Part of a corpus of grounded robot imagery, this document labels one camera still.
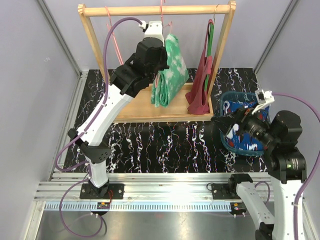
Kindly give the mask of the blue patterned trousers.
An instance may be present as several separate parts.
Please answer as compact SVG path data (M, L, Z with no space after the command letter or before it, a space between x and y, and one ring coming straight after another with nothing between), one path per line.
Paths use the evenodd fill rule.
M222 105L222 115L233 113L239 108L253 108L257 104L256 101L241 102L225 100ZM248 133L237 135L239 126L235 124L226 136L222 136L222 143L235 150L243 150L249 153L256 151L263 151L264 146L257 139L251 137Z

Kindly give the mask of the green patterned garment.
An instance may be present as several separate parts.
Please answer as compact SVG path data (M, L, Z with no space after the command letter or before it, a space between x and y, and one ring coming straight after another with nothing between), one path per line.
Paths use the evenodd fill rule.
M189 79L178 37L172 33L168 34L165 49L169 68L158 72L151 90L151 103L156 108L168 107Z

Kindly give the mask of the pink wire hanger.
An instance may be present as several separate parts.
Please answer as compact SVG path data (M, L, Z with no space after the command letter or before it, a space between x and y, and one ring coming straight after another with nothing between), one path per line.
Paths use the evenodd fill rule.
M113 26L112 19L111 19L110 11L109 11L107 6L105 6L105 10L107 11L107 16L108 16L108 19L109 19L109 23L107 23L106 26L107 26L108 30L110 30L111 27ZM122 55L121 55L121 52L120 52L120 49L119 49L119 46L118 46L118 43L117 43L117 39L116 39L116 36L115 36L114 32L112 33L112 39L113 39L114 50L115 50L117 59L119 61L119 64L123 65L124 64L123 58L122 58Z
M167 24L165 24L165 21L164 21L164 13L163 13L163 6L164 4L166 3L166 0L161 0L160 1L160 20L161 20L161 23L162 23L162 27L163 29L167 29L169 30L169 34L172 33L172 29L173 29L173 22L170 21L168 22ZM157 73L156 77L155 77L155 81L154 81L154 87L157 88L158 85L159 85L159 82L160 82L160 78L161 78L161 74L162 74L162 70L160 72Z

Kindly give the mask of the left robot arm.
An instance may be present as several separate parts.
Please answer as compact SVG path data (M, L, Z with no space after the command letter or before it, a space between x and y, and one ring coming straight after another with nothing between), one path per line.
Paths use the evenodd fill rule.
M169 68L167 59L165 41L145 37L137 44L135 53L115 69L107 91L89 118L78 129L68 131L89 162L91 175L86 187L96 198L106 197L110 185L106 160L111 149L103 143L105 133L121 110L156 78L158 71Z

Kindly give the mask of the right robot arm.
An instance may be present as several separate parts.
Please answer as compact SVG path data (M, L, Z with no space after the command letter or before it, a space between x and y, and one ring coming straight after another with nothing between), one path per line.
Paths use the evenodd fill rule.
M305 239L304 231L299 230L303 226L303 214L298 207L302 202L299 190L307 180L306 160L296 147L302 133L300 117L281 110L272 123L266 123L252 108L239 108L223 116L214 116L211 121L224 135L238 125L239 134L248 133L265 148L263 158L273 189L274 214L259 197L249 174L232 174L226 189L230 197L243 201L255 225L255 239Z

